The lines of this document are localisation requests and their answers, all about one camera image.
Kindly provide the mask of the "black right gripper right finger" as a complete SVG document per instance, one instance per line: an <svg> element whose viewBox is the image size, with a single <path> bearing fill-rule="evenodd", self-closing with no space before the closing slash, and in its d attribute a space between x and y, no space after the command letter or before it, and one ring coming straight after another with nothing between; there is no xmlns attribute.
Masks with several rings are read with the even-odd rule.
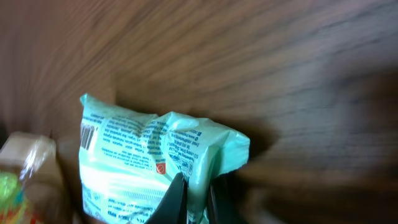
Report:
<svg viewBox="0 0 398 224"><path fill-rule="evenodd" d="M223 176L210 182L206 211L209 224L248 224L234 206Z"/></svg>

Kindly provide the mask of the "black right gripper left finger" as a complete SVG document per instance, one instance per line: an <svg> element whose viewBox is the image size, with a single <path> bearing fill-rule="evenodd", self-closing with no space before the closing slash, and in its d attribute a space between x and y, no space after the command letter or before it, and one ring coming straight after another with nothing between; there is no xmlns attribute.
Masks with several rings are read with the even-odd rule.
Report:
<svg viewBox="0 0 398 224"><path fill-rule="evenodd" d="M186 224L188 184L178 173L146 224Z"/></svg>

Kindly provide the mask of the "beige nut snack bag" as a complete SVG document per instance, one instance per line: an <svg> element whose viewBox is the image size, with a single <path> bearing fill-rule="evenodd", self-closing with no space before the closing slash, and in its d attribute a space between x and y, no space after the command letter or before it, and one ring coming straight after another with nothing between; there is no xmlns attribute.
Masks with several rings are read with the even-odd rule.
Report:
<svg viewBox="0 0 398 224"><path fill-rule="evenodd" d="M54 140L12 133L1 148L1 171L18 176L37 223L72 221Z"/></svg>

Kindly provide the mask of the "mint green snack pack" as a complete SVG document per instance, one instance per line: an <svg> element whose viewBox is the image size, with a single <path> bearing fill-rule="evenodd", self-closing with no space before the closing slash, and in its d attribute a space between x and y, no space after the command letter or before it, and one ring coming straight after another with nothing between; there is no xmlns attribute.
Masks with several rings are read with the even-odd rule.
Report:
<svg viewBox="0 0 398 224"><path fill-rule="evenodd" d="M174 177L187 181L187 221L207 223L210 182L249 158L249 138L208 118L138 113L85 94L79 169L84 212L104 223L144 223Z"/></svg>

